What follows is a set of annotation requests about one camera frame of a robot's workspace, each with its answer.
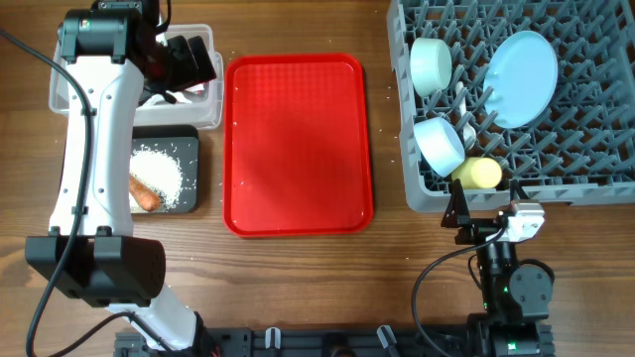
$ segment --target yellow object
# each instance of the yellow object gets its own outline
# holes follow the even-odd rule
[[[503,179],[503,171],[489,158],[468,158],[452,172],[464,189],[494,188]]]

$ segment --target black object in bin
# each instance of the black object in bin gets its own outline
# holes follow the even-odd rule
[[[183,188],[177,205],[165,212],[189,213],[194,210],[198,192],[198,131],[192,125],[141,126],[132,130],[132,152],[142,150],[141,145],[153,151],[164,151],[181,165]]]

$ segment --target white plastic container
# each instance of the white plastic container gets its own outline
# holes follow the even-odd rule
[[[158,103],[137,108],[135,126],[190,124],[198,129],[214,129],[222,120],[224,95],[224,69],[222,56],[214,51],[213,36],[208,25],[172,25],[165,33],[166,39],[183,35],[186,40],[201,36],[207,47],[217,78],[204,85],[203,95],[193,103]],[[66,61],[60,57],[60,44],[56,47],[54,61],[62,67]],[[68,116],[68,83],[55,70],[51,72],[49,107],[58,114]]]

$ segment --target light blue plate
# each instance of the light blue plate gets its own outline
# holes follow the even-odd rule
[[[558,82],[558,60],[547,40],[533,31],[519,32],[498,48],[485,75],[483,91],[494,92],[485,102],[496,110],[494,123],[513,129],[536,119],[549,105]]]

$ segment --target gray dish rack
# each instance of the gray dish rack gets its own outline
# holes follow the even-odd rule
[[[469,157],[496,160],[504,179],[517,179],[543,202],[635,202],[635,22],[628,0],[392,0],[387,15],[390,60],[401,108],[399,142],[409,206],[444,211],[449,178],[434,173],[415,143],[413,127],[434,117],[458,133],[465,123],[478,135]],[[498,47],[520,31],[536,31],[559,61],[550,106],[513,130],[493,124],[484,102],[488,64]],[[418,96],[410,74],[410,48],[418,37],[444,40],[452,56],[448,89]],[[461,80],[465,89],[454,92]],[[467,113],[458,114],[464,97]],[[509,191],[467,190],[471,209],[509,203]]]

